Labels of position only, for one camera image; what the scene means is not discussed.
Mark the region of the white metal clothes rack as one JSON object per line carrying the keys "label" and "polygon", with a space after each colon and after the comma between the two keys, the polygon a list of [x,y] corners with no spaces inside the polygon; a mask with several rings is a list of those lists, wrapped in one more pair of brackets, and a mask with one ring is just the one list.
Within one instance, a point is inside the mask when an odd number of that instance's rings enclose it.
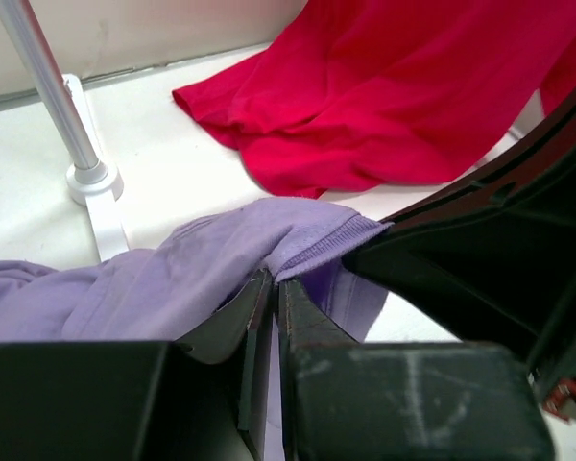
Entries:
{"label": "white metal clothes rack", "polygon": [[122,254],[129,249],[117,207],[124,182],[117,166],[102,158],[80,79],[60,72],[28,1],[0,1],[0,20],[71,157],[67,187],[87,210],[99,259]]}

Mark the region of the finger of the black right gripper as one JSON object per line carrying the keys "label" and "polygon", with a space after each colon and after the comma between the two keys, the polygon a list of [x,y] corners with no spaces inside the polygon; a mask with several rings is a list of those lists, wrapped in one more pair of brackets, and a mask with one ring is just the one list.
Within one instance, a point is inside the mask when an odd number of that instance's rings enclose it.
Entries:
{"label": "finger of the black right gripper", "polygon": [[455,336],[510,349],[543,409],[576,421],[576,88],[507,152],[387,224],[345,266]]}

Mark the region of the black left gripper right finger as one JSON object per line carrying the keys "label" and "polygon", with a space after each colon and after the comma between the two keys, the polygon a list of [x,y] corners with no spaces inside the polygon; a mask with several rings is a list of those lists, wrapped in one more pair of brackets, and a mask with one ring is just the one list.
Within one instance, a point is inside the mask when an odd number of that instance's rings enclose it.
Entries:
{"label": "black left gripper right finger", "polygon": [[514,356],[485,343],[360,343],[302,285],[278,288],[288,460],[551,460]]}

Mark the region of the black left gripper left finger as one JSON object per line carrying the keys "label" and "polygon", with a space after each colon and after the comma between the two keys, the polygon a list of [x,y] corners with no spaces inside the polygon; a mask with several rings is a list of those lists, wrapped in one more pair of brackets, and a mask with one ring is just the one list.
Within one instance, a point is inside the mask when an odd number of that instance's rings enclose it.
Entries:
{"label": "black left gripper left finger", "polygon": [[0,344],[0,460],[259,460],[269,274],[174,342]]}

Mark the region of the purple t shirt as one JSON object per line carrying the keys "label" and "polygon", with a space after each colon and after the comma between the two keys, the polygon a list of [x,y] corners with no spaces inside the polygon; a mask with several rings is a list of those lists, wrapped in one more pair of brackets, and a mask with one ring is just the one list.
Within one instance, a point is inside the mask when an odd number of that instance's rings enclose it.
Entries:
{"label": "purple t shirt", "polygon": [[358,211],[267,198],[177,227],[154,249],[57,270],[0,261],[0,342],[175,340],[208,319],[259,269],[298,278],[312,301],[363,339],[385,290],[341,258],[385,230]]}

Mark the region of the red t shirt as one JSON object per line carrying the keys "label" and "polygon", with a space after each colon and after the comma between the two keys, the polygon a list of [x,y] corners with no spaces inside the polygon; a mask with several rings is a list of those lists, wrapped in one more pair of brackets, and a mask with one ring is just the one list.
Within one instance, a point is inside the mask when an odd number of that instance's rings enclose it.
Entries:
{"label": "red t shirt", "polygon": [[576,1],[309,1],[264,51],[173,91],[277,196],[465,173],[576,85]]}

